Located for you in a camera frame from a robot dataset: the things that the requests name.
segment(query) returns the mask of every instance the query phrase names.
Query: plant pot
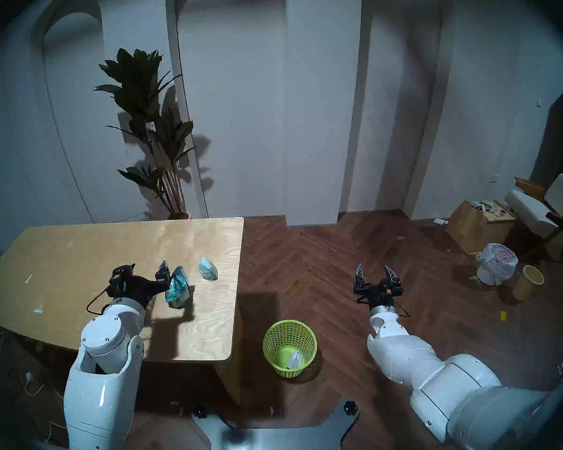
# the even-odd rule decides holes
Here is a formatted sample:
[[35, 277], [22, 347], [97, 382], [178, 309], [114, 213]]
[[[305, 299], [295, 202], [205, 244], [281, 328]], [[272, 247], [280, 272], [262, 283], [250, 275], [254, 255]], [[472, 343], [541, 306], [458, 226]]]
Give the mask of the plant pot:
[[190, 215], [186, 212], [183, 212], [183, 211], [172, 212], [171, 214], [169, 214], [167, 221], [175, 221], [175, 220], [189, 219], [189, 218], [190, 218]]

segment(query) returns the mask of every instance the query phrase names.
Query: trash can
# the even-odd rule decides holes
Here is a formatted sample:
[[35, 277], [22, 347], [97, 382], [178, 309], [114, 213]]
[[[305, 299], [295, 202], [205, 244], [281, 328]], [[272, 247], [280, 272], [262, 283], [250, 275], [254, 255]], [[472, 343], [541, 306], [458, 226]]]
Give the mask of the trash can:
[[480, 267], [477, 276], [484, 284], [495, 286], [509, 279], [515, 272], [517, 257], [514, 252], [501, 244], [487, 244], [476, 255]]
[[294, 319], [276, 322], [263, 337], [263, 354], [281, 377], [298, 376], [315, 359], [316, 353], [315, 334], [309, 326]]
[[513, 296], [519, 301], [524, 301], [529, 298], [536, 287], [544, 283], [544, 276], [542, 273], [533, 266], [524, 266], [521, 271], [519, 279], [513, 288]]

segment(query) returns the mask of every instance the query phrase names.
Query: white paper scrap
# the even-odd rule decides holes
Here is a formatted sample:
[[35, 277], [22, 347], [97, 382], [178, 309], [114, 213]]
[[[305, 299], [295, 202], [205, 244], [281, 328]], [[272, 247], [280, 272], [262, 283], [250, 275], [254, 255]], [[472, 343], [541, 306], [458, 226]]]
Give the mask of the white paper scrap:
[[294, 352], [292, 354], [292, 358], [288, 361], [288, 369], [296, 369], [300, 368], [300, 365], [303, 363], [303, 355], [300, 352]]

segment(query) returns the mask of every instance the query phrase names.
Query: table leg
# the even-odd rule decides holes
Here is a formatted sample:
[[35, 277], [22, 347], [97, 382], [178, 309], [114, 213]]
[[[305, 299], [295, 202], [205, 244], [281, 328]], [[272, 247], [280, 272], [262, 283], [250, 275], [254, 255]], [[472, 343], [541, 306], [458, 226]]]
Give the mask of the table leg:
[[233, 326], [232, 355], [225, 361], [213, 363], [217, 376], [221, 379], [225, 390], [237, 405], [240, 404], [240, 384], [242, 374], [242, 316], [236, 307], [236, 318]]

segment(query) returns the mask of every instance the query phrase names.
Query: cardboard box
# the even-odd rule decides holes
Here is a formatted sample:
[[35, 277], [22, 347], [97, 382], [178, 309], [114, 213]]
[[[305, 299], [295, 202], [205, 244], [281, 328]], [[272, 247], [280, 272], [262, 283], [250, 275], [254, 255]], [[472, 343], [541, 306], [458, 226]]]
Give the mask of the cardboard box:
[[467, 202], [453, 212], [446, 226], [446, 232], [467, 254], [478, 253], [489, 243], [502, 244], [509, 234], [515, 217], [496, 200], [496, 209], [503, 209], [504, 216], [495, 216], [491, 212], [481, 212]]

